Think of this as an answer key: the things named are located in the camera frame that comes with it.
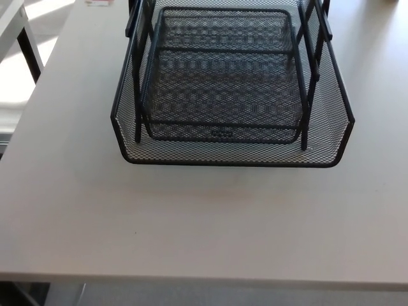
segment black metal frame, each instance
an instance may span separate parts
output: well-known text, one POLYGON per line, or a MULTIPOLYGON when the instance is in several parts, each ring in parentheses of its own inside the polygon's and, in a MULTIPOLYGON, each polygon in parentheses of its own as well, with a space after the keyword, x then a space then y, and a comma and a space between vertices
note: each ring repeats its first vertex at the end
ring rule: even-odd
POLYGON ((37 83, 41 75, 41 69, 38 66, 37 58, 34 54, 33 47, 30 44, 30 40, 25 28, 23 28, 23 30, 18 35, 17 41, 27 61, 27 65, 30 69, 31 75, 33 76, 34 83, 37 83))
MULTIPOLYGON (((138 5, 138 3, 141 3, 143 0, 129 0, 129 9, 130 9, 130 3, 133 3, 132 5, 138 5)), ((341 141, 339 143, 339 147, 336 151, 336 155, 333 159, 331 159, 331 161, 329 163, 320 163, 318 161, 314 162, 314 161, 307 161, 307 162, 252 162, 252 161, 200 161, 200 160, 182 160, 182 159, 166 159, 166 158, 161 158, 160 159, 155 159, 154 157, 151 159, 149 157, 147 158, 141 158, 138 159, 137 157, 131 157, 128 152, 127 149, 127 145, 124 142, 124 135, 122 134, 121 131, 121 127, 119 126, 119 121, 117 121, 116 119, 116 115, 118 112, 118 107, 119 107, 119 99, 122 95, 122 91, 123 91, 123 86, 124 86, 124 75, 125 75, 125 66, 124 69, 122 70, 121 76, 120 76, 120 82, 118 84, 118 90, 115 96, 115 102, 112 106, 112 112, 111 112, 111 121, 112 121, 112 125, 113 125, 113 129, 115 131, 115 135, 117 137, 118 143, 119 143, 119 147, 120 147, 120 151, 124 157, 124 159, 130 163, 136 163, 136 164, 174 164, 174 165, 196 165, 196 166, 261 166, 261 167, 292 167, 292 168, 304 168, 304 167, 308 167, 308 168, 330 168, 332 166, 335 166, 339 163, 339 161, 342 158, 342 155, 344 153, 345 147, 347 145, 348 139, 350 137, 351 131, 353 130, 353 126, 354 126, 354 116, 353 113, 351 111, 350 108, 350 104, 349 104, 349 100, 347 98, 347 93, 346 93, 346 89, 344 87, 344 83, 342 81, 342 77, 339 71, 339 67, 337 65, 337 61, 334 58, 334 53, 333 53, 333 47, 330 43, 330 40, 332 39, 333 35, 330 29, 330 25, 327 21, 327 15, 328 15, 328 11, 329 11, 329 7, 330 7, 330 0, 323 0, 323 3, 321 2, 321 0, 315 0, 314 3, 312 3, 313 5, 310 5, 306 12, 303 12, 303 8, 300 9, 300 12, 302 12, 303 14, 300 14, 301 17, 303 19, 303 23, 304 22, 308 22, 312 12, 314 10, 314 8, 316 8, 316 12, 317 12, 317 16, 319 18, 319 23, 320 23, 320 27, 319 27, 319 33, 318 33, 318 38, 317 38, 317 44, 316 44, 316 49, 312 50, 312 59, 313 61, 309 61, 310 63, 310 67, 311 67, 311 72, 313 74, 313 77, 310 78, 310 84, 309 84, 309 89, 307 91, 307 110, 308 112, 305 112, 304 117, 302 118, 302 150, 306 150, 307 148, 307 138, 308 138, 308 127, 309 127, 309 120, 310 120, 310 113, 311 113, 311 109, 312 109, 312 105, 313 105, 313 98, 314 98, 314 92, 316 90, 316 84, 319 80, 319 65, 320 65, 320 60, 321 60, 321 56, 322 56, 322 52, 323 52, 323 45, 326 42, 326 49, 328 51, 328 56, 330 56, 330 60, 331 63, 333 65, 333 69, 334 69, 334 74, 335 74, 335 78, 337 79, 338 85, 339 85, 339 89, 340 89, 340 94, 342 97, 342 102, 344 105, 344 109, 346 111, 347 114, 347 118, 348 118, 348 123, 347 126, 344 130, 344 132, 342 133, 342 138, 341 141)), ((152 13, 154 11, 154 4, 152 6, 150 6, 150 8, 152 9, 152 11, 150 12, 150 16, 152 16, 152 13)), ((130 24, 132 24, 132 22, 135 22, 136 24, 136 19, 134 16, 132 16, 130 18, 130 24)), ((149 22, 149 28, 152 29, 152 24, 151 22, 149 22)), ((308 50, 308 57, 310 59, 310 40, 307 37, 308 33, 307 33, 307 28, 304 28, 303 26, 300 27, 298 34, 296 35, 296 43, 297 45, 299 45, 299 43, 302 40, 302 37, 305 36, 305 44, 309 45, 309 50, 308 50)), ((139 60, 139 65, 140 62, 142 61, 142 58, 139 57, 135 57, 137 56, 137 53, 135 50, 138 50, 137 46, 135 47, 135 44, 137 45, 138 42, 131 40, 130 44, 128 46, 128 50, 126 53, 126 58, 125 58, 125 63, 129 62, 131 56, 134 59, 138 59, 139 60)), ((135 88, 135 97, 138 97, 138 87, 139 85, 137 84, 137 88, 135 88)), ((138 134, 138 130, 140 130, 141 128, 141 124, 142 124, 142 118, 141 118, 141 113, 139 112, 138 109, 136 109, 136 113, 139 114, 139 119, 136 115, 135 121, 136 123, 139 122, 138 127, 136 127, 136 134, 138 134)), ((136 137, 135 139, 136 143, 140 142, 140 137, 138 139, 138 137, 136 137)))

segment table leg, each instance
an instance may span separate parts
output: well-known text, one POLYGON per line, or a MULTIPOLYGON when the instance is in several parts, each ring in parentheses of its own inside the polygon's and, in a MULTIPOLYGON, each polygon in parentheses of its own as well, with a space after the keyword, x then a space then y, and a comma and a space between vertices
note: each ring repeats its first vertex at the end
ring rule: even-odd
POLYGON ((37 44, 34 40, 33 32, 29 25, 26 25, 17 37, 18 44, 27 61, 34 83, 37 83, 44 68, 43 62, 38 52, 37 44))

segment white table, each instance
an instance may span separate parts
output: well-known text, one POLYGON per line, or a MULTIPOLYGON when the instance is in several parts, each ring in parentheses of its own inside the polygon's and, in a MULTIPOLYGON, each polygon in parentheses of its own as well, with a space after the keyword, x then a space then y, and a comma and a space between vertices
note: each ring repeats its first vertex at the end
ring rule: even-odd
MULTIPOLYGON (((33 79, 37 82, 44 65, 28 22, 24 0, 0 0, 0 62, 16 40, 33 79)), ((0 130, 0 155, 4 152, 10 138, 9 132, 0 130)))
POLYGON ((75 3, 0 162, 0 278, 408 288, 406 1, 332 1, 356 126, 329 170, 125 162, 127 5, 75 3))

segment wire mesh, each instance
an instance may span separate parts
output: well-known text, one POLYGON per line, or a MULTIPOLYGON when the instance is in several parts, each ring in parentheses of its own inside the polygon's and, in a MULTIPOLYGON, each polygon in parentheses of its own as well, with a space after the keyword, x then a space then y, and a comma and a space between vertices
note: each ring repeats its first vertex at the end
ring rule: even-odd
MULTIPOLYGON (((178 3, 167 0, 157 3, 153 13, 153 24, 156 23, 159 11, 164 6, 185 6, 189 3, 191 5, 188 6, 196 6, 194 1, 188 1, 188 3, 187 1, 177 2, 178 3)), ((235 2, 235 7, 247 8, 247 5, 242 4, 240 1, 217 1, 217 3, 224 3, 223 7, 230 7, 233 5, 231 2, 235 2)), ((297 1, 251 1, 248 3, 256 3, 255 7, 251 8, 271 9, 272 7, 272 9, 286 10, 290 12, 295 34, 297 34, 299 31, 300 19, 297 15, 297 1)), ((205 4, 205 6, 214 7, 213 3, 206 2, 205 4)), ((308 4, 309 3, 302 3, 305 11, 307 10, 308 4)), ((310 36, 315 48, 318 44, 317 36, 320 28, 316 15, 316 9, 312 10, 310 16, 310 36)), ((135 96, 137 96, 138 93, 136 90, 135 95, 135 83, 142 83, 143 81, 151 41, 150 38, 147 39, 143 57, 136 59, 137 61, 141 61, 141 69, 136 77, 133 73, 133 66, 135 64, 131 52, 132 48, 135 47, 135 39, 134 34, 129 43, 127 56, 124 61, 122 77, 118 86, 117 97, 112 109, 112 122, 119 141, 120 149, 122 155, 129 162, 226 166, 329 167, 336 165, 340 161, 354 124, 354 118, 349 108, 347 95, 334 58, 333 49, 329 41, 324 41, 322 47, 319 67, 320 81, 317 83, 313 105, 311 108, 308 147, 307 150, 303 151, 300 146, 301 139, 300 137, 297 138, 297 135, 295 135, 294 142, 290 144, 189 142, 188 138, 183 139, 183 142, 181 142, 155 140, 150 137, 146 129, 143 128, 141 130, 140 143, 136 143, 135 117, 137 117, 138 112, 135 111, 135 96)), ((170 42, 164 40, 163 45, 166 45, 166 43, 168 46, 170 46, 171 40, 170 42)), ((300 40, 298 48, 300 51, 300 61, 303 68, 304 82, 306 88, 308 89, 311 76, 303 38, 300 40)), ((157 106, 157 103, 153 103, 152 105, 159 108, 156 115, 160 116, 160 106, 157 106)), ((222 122, 222 118, 223 114, 220 114, 217 120, 222 122)), ((260 122, 266 123, 268 121, 265 119, 265 121, 260 120, 260 122)), ((156 128, 156 133, 159 138, 161 133, 164 133, 164 130, 166 129, 163 129, 160 123, 157 124, 156 128)), ((183 128, 187 129, 187 131, 176 131, 174 132, 175 135, 188 135, 191 133, 190 126, 186 125, 183 126, 183 128)), ((289 139, 289 136, 292 136, 292 134, 274 135, 274 133, 277 134, 286 131, 289 131, 289 133, 293 132, 293 130, 290 129, 260 129, 260 131, 256 131, 256 134, 257 137, 261 135, 261 137, 265 137, 265 139, 269 139, 268 137, 281 137, 289 139)), ((226 128, 218 131, 215 130, 215 133, 228 134, 228 132, 229 129, 226 128)), ((204 136, 200 133, 204 132, 200 131, 200 129, 196 129, 194 137, 207 137, 207 135, 204 136)), ((246 131, 241 131, 240 133, 242 133, 244 135, 243 137, 245 138, 252 137, 245 135, 246 131)))

